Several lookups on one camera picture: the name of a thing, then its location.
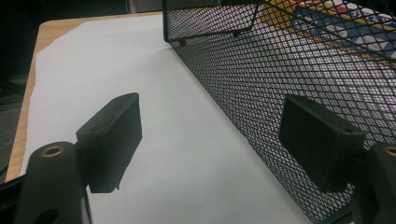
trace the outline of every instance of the black mesh basket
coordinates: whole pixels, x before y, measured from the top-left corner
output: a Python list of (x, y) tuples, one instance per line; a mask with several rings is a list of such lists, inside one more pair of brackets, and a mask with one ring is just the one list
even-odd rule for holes
[(164, 39), (291, 198), (320, 223), (346, 208), (353, 186), (320, 193), (279, 143), (285, 95), (309, 97), (361, 128), (366, 149), (376, 142), (395, 144), (395, 5), (164, 0)]

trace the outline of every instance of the wire mesh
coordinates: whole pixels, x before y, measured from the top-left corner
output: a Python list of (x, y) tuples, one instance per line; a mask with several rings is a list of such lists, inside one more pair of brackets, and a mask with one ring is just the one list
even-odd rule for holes
[(280, 145), (283, 100), (296, 94), (325, 105), (368, 133), (366, 149), (395, 144), (396, 7), (382, 2), (391, 7), (363, 0), (163, 4), (165, 41), (313, 223), (349, 203), (353, 186), (320, 193)]

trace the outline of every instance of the wooden table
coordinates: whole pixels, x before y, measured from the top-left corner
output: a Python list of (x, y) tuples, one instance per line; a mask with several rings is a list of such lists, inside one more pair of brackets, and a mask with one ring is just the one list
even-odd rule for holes
[(14, 140), (14, 146), (11, 152), (11, 158), (9, 161), (6, 181), (12, 180), (20, 176), (23, 155), (26, 147), (26, 130), (27, 130), (27, 118), (29, 112), (30, 96), (35, 86), (35, 57), (37, 53), (50, 45), (56, 38), (65, 35), (67, 32), (78, 27), (85, 21), (102, 21), (119, 18), (129, 17), (140, 17), (140, 16), (152, 16), (159, 15), (161, 12), (150, 12), (141, 14), (129, 14), (119, 16), (107, 16), (107, 17), (93, 17), (93, 18), (82, 18), (72, 20), (61, 20), (61, 21), (47, 21), (41, 24), (38, 31), (37, 41), (35, 42), (35, 51), (33, 54), (32, 65), (30, 67), (29, 78), (26, 84), (26, 90), (23, 97), (23, 103), (21, 108), (20, 120), (18, 123), (17, 133)]

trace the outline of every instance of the metal mesh panel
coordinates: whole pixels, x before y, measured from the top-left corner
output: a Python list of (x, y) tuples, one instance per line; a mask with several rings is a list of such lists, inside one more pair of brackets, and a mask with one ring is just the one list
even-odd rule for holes
[(353, 187), (318, 192), (280, 145), (285, 94), (307, 96), (366, 131), (366, 149), (375, 142), (396, 143), (396, 20), (389, 16), (392, 7), (379, 13), (366, 8), (368, 3), (163, 5), (164, 39), (314, 223), (346, 205)]

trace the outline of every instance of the white sheet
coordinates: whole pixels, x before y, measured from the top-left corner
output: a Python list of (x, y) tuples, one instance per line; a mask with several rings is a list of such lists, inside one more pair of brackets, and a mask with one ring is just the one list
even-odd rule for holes
[(38, 53), (23, 173), (34, 150), (77, 141), (112, 98), (140, 93), (143, 140), (120, 190), (90, 194), (99, 223), (309, 223), (190, 70), (162, 16), (91, 21)]

